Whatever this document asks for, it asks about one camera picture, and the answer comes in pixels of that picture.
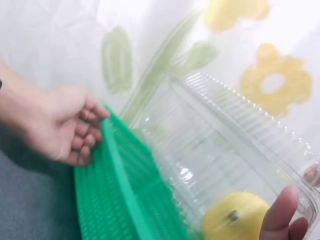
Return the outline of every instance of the gray surface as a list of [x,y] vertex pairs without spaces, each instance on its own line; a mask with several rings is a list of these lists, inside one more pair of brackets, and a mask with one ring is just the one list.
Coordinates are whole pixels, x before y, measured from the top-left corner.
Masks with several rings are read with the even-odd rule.
[[0,239],[79,240],[72,169],[0,125]]

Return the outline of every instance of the lemon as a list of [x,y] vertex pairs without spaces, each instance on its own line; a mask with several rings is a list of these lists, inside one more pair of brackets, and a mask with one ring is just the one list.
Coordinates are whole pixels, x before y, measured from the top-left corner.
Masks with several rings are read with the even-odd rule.
[[258,240],[268,204],[249,192],[234,192],[209,209],[203,217],[205,240]]

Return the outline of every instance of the wrist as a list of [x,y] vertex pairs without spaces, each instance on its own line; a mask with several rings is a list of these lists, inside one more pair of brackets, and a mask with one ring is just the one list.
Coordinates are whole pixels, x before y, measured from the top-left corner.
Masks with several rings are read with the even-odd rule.
[[25,133],[42,104],[42,91],[0,65],[0,122],[18,133]]

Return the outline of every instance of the green plastic basket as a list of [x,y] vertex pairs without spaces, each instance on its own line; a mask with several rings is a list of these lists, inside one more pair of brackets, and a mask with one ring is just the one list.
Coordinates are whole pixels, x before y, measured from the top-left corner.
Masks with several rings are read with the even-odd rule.
[[187,230],[148,148],[115,116],[103,143],[75,168],[83,240],[187,240]]

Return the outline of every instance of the plastic clamshell container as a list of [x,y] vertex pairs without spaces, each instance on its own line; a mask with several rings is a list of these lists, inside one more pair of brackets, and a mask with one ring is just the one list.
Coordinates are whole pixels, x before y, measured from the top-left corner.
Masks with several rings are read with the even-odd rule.
[[288,185],[299,191],[293,219],[305,217],[309,233],[319,221],[319,192],[298,174],[318,157],[268,113],[207,74],[168,77],[140,127],[191,230],[200,231],[206,211],[229,193],[250,192],[271,205]]

